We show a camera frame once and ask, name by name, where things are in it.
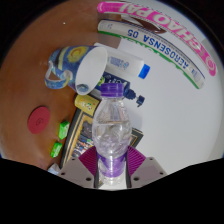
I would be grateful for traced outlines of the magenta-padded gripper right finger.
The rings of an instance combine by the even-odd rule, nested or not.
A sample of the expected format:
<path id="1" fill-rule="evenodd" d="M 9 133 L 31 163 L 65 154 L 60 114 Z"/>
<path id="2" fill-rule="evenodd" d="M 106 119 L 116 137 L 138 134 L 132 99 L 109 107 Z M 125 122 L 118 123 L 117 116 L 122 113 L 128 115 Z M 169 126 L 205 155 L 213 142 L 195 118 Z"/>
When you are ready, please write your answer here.
<path id="1" fill-rule="evenodd" d="M 145 157 L 129 146 L 126 157 L 126 185 L 128 189 L 140 188 L 167 175 L 154 157 Z"/>

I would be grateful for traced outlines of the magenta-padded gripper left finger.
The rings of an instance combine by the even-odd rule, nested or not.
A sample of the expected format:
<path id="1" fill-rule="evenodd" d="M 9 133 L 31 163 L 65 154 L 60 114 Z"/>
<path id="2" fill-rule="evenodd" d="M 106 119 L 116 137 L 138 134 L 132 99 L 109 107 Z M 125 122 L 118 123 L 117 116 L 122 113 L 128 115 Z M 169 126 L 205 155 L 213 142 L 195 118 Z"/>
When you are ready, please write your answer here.
<path id="1" fill-rule="evenodd" d="M 91 147 L 81 156 L 71 158 L 58 176 L 81 187 L 97 189 L 99 173 L 96 149 Z"/>

